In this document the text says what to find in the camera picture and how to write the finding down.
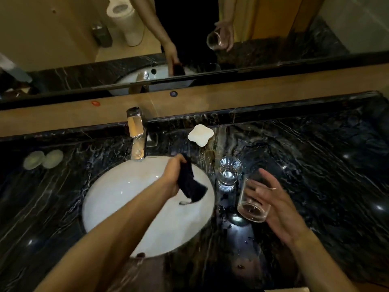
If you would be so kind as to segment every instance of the faucet handle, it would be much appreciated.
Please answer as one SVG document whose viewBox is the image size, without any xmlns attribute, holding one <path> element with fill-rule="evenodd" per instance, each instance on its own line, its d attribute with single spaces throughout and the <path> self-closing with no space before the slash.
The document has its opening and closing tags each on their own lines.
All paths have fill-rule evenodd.
<svg viewBox="0 0 389 292">
<path fill-rule="evenodd" d="M 132 107 L 127 110 L 129 135 L 134 138 L 144 133 L 143 114 L 140 108 Z"/>
</svg>

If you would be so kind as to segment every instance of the chrome faucet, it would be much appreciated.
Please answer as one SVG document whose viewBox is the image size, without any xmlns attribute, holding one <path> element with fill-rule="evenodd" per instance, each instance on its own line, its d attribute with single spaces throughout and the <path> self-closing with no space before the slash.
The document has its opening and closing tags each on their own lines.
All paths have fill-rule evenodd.
<svg viewBox="0 0 389 292">
<path fill-rule="evenodd" d="M 134 139 L 132 142 L 131 160 L 141 160 L 145 157 L 146 146 L 153 147 L 157 145 L 157 135 L 155 135 L 155 140 L 152 140 L 150 135 L 147 135 L 147 121 L 138 107 L 127 110 L 127 121 L 129 135 Z"/>
</svg>

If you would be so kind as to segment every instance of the bathroom floor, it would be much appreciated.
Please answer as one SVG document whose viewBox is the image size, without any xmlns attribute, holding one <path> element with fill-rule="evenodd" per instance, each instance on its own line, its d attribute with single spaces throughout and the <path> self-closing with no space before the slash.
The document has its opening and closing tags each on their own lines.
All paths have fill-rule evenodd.
<svg viewBox="0 0 389 292">
<path fill-rule="evenodd" d="M 95 62 L 121 59 L 133 56 L 142 56 L 161 52 L 161 44 L 154 35 L 145 27 L 142 42 L 138 46 L 127 45 L 123 33 L 120 29 L 109 28 L 113 44 L 109 48 L 100 48 Z"/>
</svg>

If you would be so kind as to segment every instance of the hand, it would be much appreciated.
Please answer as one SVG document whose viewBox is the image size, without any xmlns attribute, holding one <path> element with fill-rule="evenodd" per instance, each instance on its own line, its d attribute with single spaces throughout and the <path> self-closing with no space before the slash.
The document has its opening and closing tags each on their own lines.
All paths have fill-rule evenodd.
<svg viewBox="0 0 389 292">
<path fill-rule="evenodd" d="M 166 56 L 166 61 L 168 63 L 168 68 L 169 68 L 169 76 L 174 75 L 173 71 L 173 65 L 179 64 L 180 60 L 178 59 L 178 54 L 177 54 L 177 49 L 173 42 L 168 42 L 166 45 L 162 45 L 163 49 L 165 50 L 165 56 Z"/>
<path fill-rule="evenodd" d="M 255 191 L 247 189 L 246 194 L 258 201 L 263 200 L 272 206 L 266 222 L 278 238 L 292 249 L 298 240 L 310 233 L 310 229 L 278 180 L 265 169 L 260 169 L 260 174 L 275 190 L 270 191 L 258 185 L 259 182 L 251 181 L 252 184 L 257 183 Z"/>
<path fill-rule="evenodd" d="M 179 187 L 177 180 L 180 175 L 181 163 L 186 163 L 186 160 L 182 154 L 177 154 L 168 161 L 161 176 L 161 179 L 163 179 L 168 186 L 169 198 L 177 195 L 178 193 Z"/>
<path fill-rule="evenodd" d="M 215 23 L 217 31 L 220 29 L 220 49 L 227 49 L 227 52 L 234 46 L 234 27 L 232 21 L 221 20 Z"/>
</svg>

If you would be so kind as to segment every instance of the reflected sink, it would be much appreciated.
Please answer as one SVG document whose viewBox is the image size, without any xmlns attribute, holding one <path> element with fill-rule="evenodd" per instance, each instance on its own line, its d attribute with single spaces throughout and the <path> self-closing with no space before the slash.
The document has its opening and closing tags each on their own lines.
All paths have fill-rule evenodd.
<svg viewBox="0 0 389 292">
<path fill-rule="evenodd" d="M 105 218 L 132 200 L 156 181 L 170 157 L 147 157 L 141 162 L 129 160 L 105 172 L 89 189 L 82 206 L 82 222 L 89 232 Z M 131 257 L 161 255 L 176 249 L 194 237 L 211 218 L 215 194 L 207 175 L 192 165 L 195 180 L 208 187 L 202 200 L 190 201 L 181 190 L 170 198 L 153 220 Z"/>
<path fill-rule="evenodd" d="M 184 72 L 185 75 L 195 74 L 194 71 L 190 70 L 187 67 L 184 67 Z M 156 67 L 147 67 L 147 68 L 138 69 L 126 75 L 124 78 L 119 80 L 116 84 L 129 84 L 129 83 L 135 83 L 141 81 L 152 81 L 152 80 L 166 79 L 166 78 L 169 78 L 169 69 L 168 69 L 168 65 L 164 64 L 164 65 L 158 65 Z M 153 91 L 166 90 L 166 89 L 185 88 L 185 87 L 189 87 L 189 85 L 192 82 L 193 80 L 159 83 L 155 85 L 150 85 L 149 91 L 153 92 Z M 115 96 L 127 95 L 128 88 L 114 89 L 114 90 L 110 90 L 109 92 Z"/>
</svg>

